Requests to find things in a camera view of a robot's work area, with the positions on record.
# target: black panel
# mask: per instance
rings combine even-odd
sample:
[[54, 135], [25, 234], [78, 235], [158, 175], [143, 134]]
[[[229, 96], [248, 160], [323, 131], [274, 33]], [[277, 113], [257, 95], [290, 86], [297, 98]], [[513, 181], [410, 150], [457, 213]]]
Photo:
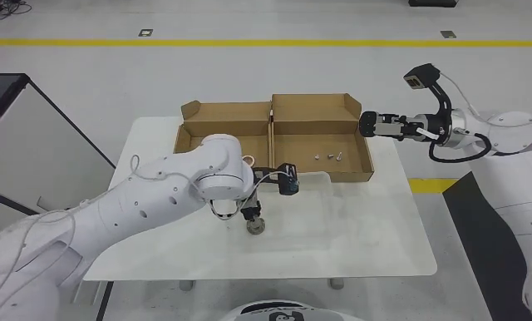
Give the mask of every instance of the black panel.
[[525, 257], [514, 233], [480, 193], [473, 174], [443, 196], [493, 321], [532, 320], [521, 300]]

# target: cable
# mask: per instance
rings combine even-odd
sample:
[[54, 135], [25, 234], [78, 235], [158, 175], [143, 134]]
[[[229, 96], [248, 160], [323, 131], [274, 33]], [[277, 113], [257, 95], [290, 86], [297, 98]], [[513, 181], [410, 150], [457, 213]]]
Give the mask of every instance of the cable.
[[[19, 12], [22, 6], [26, 9]], [[30, 10], [32, 6], [23, 0], [0, 0], [0, 21], [11, 15], [24, 14]]]
[[[137, 162], [136, 162], [136, 165], [133, 165], [133, 159], [136, 158], [137, 159]], [[143, 176], [143, 175], [139, 175], [136, 171], [138, 170], [139, 168], [139, 165], [140, 165], [140, 157], [138, 155], [133, 155], [130, 159], [130, 169], [131, 169], [131, 174], [136, 176], [136, 177], [139, 177], [141, 178], [142, 180], [152, 180], [152, 181], [160, 181], [160, 180], [164, 180], [166, 179], [168, 176], [170, 175], [178, 175], [178, 176], [182, 176], [183, 178], [185, 178], [186, 180], [189, 181], [189, 183], [198, 191], [198, 193], [200, 193], [200, 188], [192, 181], [192, 179], [190, 179], [187, 175], [184, 175], [183, 173], [179, 173], [179, 172], [170, 172], [170, 173], [165, 173], [163, 171], [159, 171], [157, 173], [157, 176], [156, 177], [149, 177], [149, 176]]]
[[485, 145], [485, 148], [483, 151], [479, 152], [478, 154], [476, 155], [473, 155], [473, 156], [469, 156], [469, 157], [464, 157], [464, 158], [458, 158], [458, 159], [446, 159], [446, 158], [438, 158], [434, 155], [434, 146], [436, 145], [436, 142], [433, 141], [431, 142], [431, 145], [429, 146], [429, 157], [433, 160], [433, 161], [436, 161], [438, 163], [446, 163], [446, 164], [449, 164], [449, 163], [464, 163], [466, 161], [472, 161], [472, 160], [477, 160], [481, 157], [484, 157], [486, 156], [490, 151], [491, 151], [491, 142], [490, 142], [490, 139], [488, 139], [486, 136], [482, 135], [482, 134], [479, 134], [479, 133], [475, 133], [474, 136], [480, 138], [481, 140], [483, 140], [484, 142], [484, 145]]
[[475, 107], [471, 104], [471, 102], [469, 101], [469, 99], [467, 99], [466, 95], [464, 94], [464, 92], [460, 89], [460, 87], [458, 86], [458, 84], [456, 84], [455, 81], [453, 81], [450, 77], [448, 77], [446, 74], [444, 74], [443, 72], [440, 72], [440, 75], [442, 75], [444, 78], [446, 78], [447, 80], [449, 80], [453, 86], [455, 86], [456, 90], [458, 90], [458, 92], [461, 94], [462, 98], [464, 98], [464, 101], [465, 103], [467, 103], [467, 106], [469, 108], [469, 111], [471, 112], [471, 114], [473, 114], [473, 116], [475, 116], [478, 120], [490, 125], [490, 126], [495, 126], [495, 127], [502, 127], [502, 128], [513, 128], [513, 127], [522, 127], [522, 126], [528, 126], [528, 125], [532, 125], [532, 121], [529, 121], [529, 122], [526, 122], [526, 123], [522, 123], [522, 124], [519, 124], [519, 125], [512, 125], [512, 126], [505, 126], [505, 125], [500, 125], [500, 124], [497, 124], [497, 123], [494, 123], [494, 122], [491, 122], [491, 121], [487, 121], [486, 119], [484, 119], [482, 116], [480, 116], [479, 112], [475, 109]]
[[71, 234], [71, 237], [70, 239], [68, 240], [68, 243], [66, 244], [65, 248], [61, 251], [61, 253], [59, 254], [59, 256], [57, 256], [57, 258], [51, 262], [45, 269], [41, 270], [39, 273], [37, 273], [36, 275], [34, 275], [33, 277], [31, 277], [28, 281], [26, 281], [24, 284], [22, 284], [20, 287], [18, 287], [18, 289], [16, 289], [15, 291], [11, 292], [1, 303], [0, 303], [0, 309], [2, 309], [3, 305], [6, 304], [7, 301], [9, 301], [9, 299], [11, 299], [15, 294], [18, 293], [18, 291], [20, 291], [21, 289], [25, 288], [28, 284], [30, 284], [34, 279], [36, 279], [37, 277], [39, 277], [40, 275], [44, 274], [45, 271], [47, 271], [48, 269], [50, 269], [57, 261], [59, 261], [59, 259], [66, 253], [66, 251], [70, 248], [71, 244], [72, 244], [72, 241], [74, 240], [74, 234], [76, 233], [76, 219], [74, 218], [74, 216], [72, 215], [72, 213], [70, 211], [67, 211], [67, 210], [54, 210], [54, 211], [49, 211], [47, 212], [46, 214], [41, 214], [41, 215], [38, 215], [35, 220], [27, 227], [27, 230], [26, 232], [24, 233], [24, 236], [22, 237], [22, 241], [20, 243], [20, 246], [18, 247], [18, 252], [17, 252], [17, 257], [15, 258], [15, 260], [13, 261], [9, 271], [7, 272], [7, 275], [6, 277], [2, 280], [2, 283], [0, 284], [0, 290], [3, 288], [3, 286], [5, 285], [5, 283], [7, 282], [7, 279], [9, 279], [9, 277], [11, 276], [11, 274], [14, 272], [15, 270], [15, 267], [17, 266], [17, 263], [18, 261], [20, 260], [20, 256], [22, 254], [22, 249], [24, 248], [25, 244], [26, 244], [26, 238], [27, 236], [29, 235], [30, 231], [32, 230], [33, 226], [35, 224], [37, 224], [39, 221], [41, 221], [41, 219], [43, 219], [44, 217], [50, 215], [50, 214], [56, 214], [56, 213], [65, 213], [66, 216], [64, 217], [61, 217], [60, 219], [57, 219], [57, 220], [50, 220], [50, 221], [45, 221], [43, 223], [56, 223], [58, 221], [61, 221], [61, 220], [64, 220], [66, 217], [69, 217], [71, 222], [72, 222], [72, 234]]
[[212, 213], [219, 219], [219, 220], [230, 220], [231, 218], [233, 218], [233, 216], [235, 216], [236, 214], [238, 214], [242, 208], [244, 208], [244, 205], [246, 204], [246, 202], [248, 202], [249, 198], [254, 194], [255, 190], [259, 187], [260, 183], [263, 182], [264, 179], [268, 178], [269, 176], [271, 175], [275, 175], [275, 174], [283, 174], [283, 175], [286, 175], [288, 177], [290, 177], [290, 175], [286, 172], [282, 172], [280, 170], [277, 170], [275, 172], [270, 172], [268, 173], [267, 175], [263, 176], [254, 186], [254, 188], [251, 190], [251, 193], [249, 193], [248, 197], [246, 197], [244, 199], [244, 201], [241, 201], [240, 202], [240, 206], [237, 207], [237, 209], [232, 212], [231, 214], [226, 214], [226, 215], [220, 215], [219, 213], [216, 212], [216, 210], [214, 209], [214, 205], [212, 204], [212, 200], [209, 202], [209, 205], [210, 205], [210, 210], [212, 211]]

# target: cardboard box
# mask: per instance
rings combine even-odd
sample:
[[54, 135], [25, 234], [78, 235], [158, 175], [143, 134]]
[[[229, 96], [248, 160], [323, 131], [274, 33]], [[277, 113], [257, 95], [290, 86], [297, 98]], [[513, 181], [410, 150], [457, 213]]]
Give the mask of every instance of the cardboard box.
[[[372, 177], [372, 158], [358, 130], [362, 105], [354, 98], [348, 94], [273, 95], [272, 107], [273, 167], [288, 162], [302, 173], [325, 171], [332, 182]], [[337, 161], [340, 151], [342, 160]]]
[[239, 139], [243, 155], [255, 157], [255, 166], [270, 167], [270, 110], [269, 101], [184, 104], [174, 153], [195, 149], [208, 135], [230, 134]]

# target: black cable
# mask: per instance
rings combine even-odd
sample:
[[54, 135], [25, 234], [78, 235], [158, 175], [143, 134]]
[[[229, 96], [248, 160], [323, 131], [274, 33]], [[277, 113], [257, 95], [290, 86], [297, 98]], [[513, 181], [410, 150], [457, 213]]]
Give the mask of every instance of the black cable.
[[482, 134], [479, 134], [479, 133], [475, 133], [475, 136], [480, 138], [483, 142], [484, 142], [484, 145], [485, 145], [485, 148], [483, 151], [479, 152], [478, 154], [476, 155], [473, 155], [473, 156], [469, 156], [469, 157], [464, 157], [464, 158], [457, 158], [457, 159], [446, 159], [446, 158], [438, 158], [434, 155], [434, 146], [436, 145], [435, 142], [432, 142], [431, 145], [429, 146], [429, 157], [433, 160], [433, 161], [436, 161], [438, 163], [464, 163], [466, 161], [472, 161], [472, 160], [477, 160], [481, 157], [484, 157], [488, 154], [488, 152], [491, 151], [491, 142], [490, 142], [490, 139], [488, 139], [486, 136], [482, 135]]
[[24, 14], [32, 10], [32, 6], [24, 0], [0, 0], [0, 21], [11, 16]]

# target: table leg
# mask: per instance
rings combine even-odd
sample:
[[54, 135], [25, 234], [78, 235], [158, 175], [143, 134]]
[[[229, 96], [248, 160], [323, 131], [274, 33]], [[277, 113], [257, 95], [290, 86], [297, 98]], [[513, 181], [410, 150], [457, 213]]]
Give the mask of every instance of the table leg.
[[181, 291], [191, 291], [194, 287], [195, 280], [180, 280], [180, 290]]
[[343, 279], [328, 279], [331, 289], [343, 289]]

